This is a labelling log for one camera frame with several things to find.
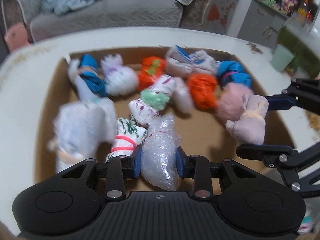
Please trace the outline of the bubble wrap teal tie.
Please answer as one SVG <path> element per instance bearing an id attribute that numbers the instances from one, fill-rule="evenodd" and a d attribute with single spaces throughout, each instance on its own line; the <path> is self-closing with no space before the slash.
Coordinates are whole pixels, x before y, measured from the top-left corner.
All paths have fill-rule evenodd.
<path id="1" fill-rule="evenodd" d="M 114 141 L 116 121 L 114 103 L 109 98 L 62 105 L 53 122 L 55 135 L 48 142 L 48 149 L 56 152 L 56 173 L 96 158 L 100 144 Z"/>

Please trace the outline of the mint green plastic cup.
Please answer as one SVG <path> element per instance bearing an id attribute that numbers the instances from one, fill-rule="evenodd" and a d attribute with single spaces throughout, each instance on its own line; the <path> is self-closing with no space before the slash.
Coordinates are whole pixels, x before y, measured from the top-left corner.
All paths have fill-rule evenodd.
<path id="1" fill-rule="evenodd" d="M 282 72 L 294 59 L 294 55 L 285 46 L 278 44 L 270 61 L 272 67 Z"/>

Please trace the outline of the white towel blue trim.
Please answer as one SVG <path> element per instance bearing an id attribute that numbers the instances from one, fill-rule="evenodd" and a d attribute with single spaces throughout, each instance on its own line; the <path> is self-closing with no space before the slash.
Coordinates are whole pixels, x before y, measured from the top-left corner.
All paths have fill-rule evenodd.
<path id="1" fill-rule="evenodd" d="M 171 76 L 188 78 L 191 74 L 207 74 L 216 76 L 218 65 L 216 60 L 204 50 L 187 54 L 178 45 L 171 47 L 165 56 L 165 72 Z"/>

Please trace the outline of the blue knit pink band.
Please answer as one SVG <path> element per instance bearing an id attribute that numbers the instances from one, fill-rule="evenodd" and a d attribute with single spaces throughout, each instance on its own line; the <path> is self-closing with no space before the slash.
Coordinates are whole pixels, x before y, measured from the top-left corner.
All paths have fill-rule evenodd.
<path id="1" fill-rule="evenodd" d="M 251 76 L 244 67 L 237 61 L 221 61 L 217 70 L 217 80 L 221 87 L 228 83 L 237 83 L 251 88 Z"/>

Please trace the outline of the blue white sock bundle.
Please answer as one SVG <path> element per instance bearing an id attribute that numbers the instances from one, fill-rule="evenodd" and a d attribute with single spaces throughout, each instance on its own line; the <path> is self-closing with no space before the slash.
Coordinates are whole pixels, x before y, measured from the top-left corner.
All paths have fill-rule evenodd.
<path id="1" fill-rule="evenodd" d="M 97 61 L 89 54 L 70 62 L 67 74 L 81 101 L 107 97 L 105 81 L 99 76 Z"/>

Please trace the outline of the small shiny white bundle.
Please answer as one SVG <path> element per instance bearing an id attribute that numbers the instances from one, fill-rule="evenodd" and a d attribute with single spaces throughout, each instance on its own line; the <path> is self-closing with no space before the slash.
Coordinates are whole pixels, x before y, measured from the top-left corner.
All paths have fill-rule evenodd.
<path id="1" fill-rule="evenodd" d="M 189 88 L 181 77 L 174 77 L 176 87 L 172 94 L 172 101 L 176 108 L 183 114 L 190 114 L 194 109 Z"/>

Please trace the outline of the clear plastic bag bundle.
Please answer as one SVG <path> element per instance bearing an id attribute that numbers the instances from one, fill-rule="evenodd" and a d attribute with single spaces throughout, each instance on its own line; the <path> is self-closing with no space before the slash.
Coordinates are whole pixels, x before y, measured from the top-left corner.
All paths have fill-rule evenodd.
<path id="1" fill-rule="evenodd" d="M 180 177 L 176 168 L 176 150 L 180 142 L 173 114 L 152 120 L 142 146 L 140 170 L 149 184 L 165 191 L 178 190 Z"/>

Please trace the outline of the pink plastic child chair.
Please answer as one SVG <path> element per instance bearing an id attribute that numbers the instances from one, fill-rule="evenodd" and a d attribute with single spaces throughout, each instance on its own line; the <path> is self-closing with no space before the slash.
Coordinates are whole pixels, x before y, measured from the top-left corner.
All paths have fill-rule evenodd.
<path id="1" fill-rule="evenodd" d="M 5 33 L 4 39 L 11 53 L 30 45 L 27 30 L 22 22 L 11 26 Z"/>

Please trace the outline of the grey quilted sofa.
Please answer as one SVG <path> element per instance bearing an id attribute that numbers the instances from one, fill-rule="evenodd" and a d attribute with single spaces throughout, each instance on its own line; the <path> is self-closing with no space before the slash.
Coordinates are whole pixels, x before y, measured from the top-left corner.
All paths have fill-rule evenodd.
<path id="1" fill-rule="evenodd" d="M 100 0 L 57 16 L 41 10 L 41 0 L 1 0 L 5 29 L 22 22 L 32 41 L 115 27 L 196 27 L 210 0 Z"/>

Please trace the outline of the pale pink cloth bundle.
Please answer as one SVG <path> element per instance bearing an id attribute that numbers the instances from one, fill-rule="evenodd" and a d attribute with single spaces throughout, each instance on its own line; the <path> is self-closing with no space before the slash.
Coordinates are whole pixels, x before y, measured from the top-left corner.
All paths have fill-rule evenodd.
<path id="1" fill-rule="evenodd" d="M 265 116 L 268 106 L 268 100 L 264 96 L 244 94 L 243 113 L 237 121 L 227 120 L 227 131 L 240 145 L 262 145 L 265 139 Z"/>

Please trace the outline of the white bubble wrap purple tie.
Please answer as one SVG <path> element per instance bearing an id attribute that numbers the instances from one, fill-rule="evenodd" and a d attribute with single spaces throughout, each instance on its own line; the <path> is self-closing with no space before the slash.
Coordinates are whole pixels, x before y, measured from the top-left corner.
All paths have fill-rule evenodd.
<path id="1" fill-rule="evenodd" d="M 138 76 L 136 72 L 123 65 L 120 54 L 107 55 L 100 61 L 109 96 L 127 96 L 134 93 L 138 87 Z"/>

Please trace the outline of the orange bag green tie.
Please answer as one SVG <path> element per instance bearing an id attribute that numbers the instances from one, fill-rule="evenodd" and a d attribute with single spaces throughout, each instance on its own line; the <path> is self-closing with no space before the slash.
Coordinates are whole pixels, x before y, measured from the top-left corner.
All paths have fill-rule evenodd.
<path id="1" fill-rule="evenodd" d="M 165 59 L 156 56 L 145 57 L 141 61 L 141 69 L 138 74 L 138 90 L 142 91 L 153 85 L 164 73 Z"/>

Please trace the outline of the pink fluffy blue knit hat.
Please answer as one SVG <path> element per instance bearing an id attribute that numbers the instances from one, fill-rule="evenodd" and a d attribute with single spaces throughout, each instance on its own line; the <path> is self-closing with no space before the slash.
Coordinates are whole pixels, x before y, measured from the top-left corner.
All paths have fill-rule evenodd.
<path id="1" fill-rule="evenodd" d="M 243 95 L 252 95 L 253 91 L 246 85 L 230 82 L 223 88 L 223 93 L 217 102 L 215 116 L 221 123 L 227 120 L 238 121 L 244 109 L 242 107 Z"/>

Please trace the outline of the fridge with flower stickers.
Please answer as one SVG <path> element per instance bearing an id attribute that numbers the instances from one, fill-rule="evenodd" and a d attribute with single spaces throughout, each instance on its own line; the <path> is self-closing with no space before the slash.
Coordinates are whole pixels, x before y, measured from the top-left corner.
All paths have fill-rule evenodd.
<path id="1" fill-rule="evenodd" d="M 202 31 L 226 35 L 239 0 L 210 0 Z"/>

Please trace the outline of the white magenta cloth green scrunchie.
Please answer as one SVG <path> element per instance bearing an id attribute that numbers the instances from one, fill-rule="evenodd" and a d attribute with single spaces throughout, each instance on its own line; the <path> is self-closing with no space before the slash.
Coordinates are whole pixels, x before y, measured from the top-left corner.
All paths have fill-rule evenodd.
<path id="1" fill-rule="evenodd" d="M 140 126 L 148 127 L 165 109 L 175 88 L 176 82 L 172 76 L 161 75 L 153 85 L 141 91 L 139 98 L 129 103 L 132 120 Z"/>

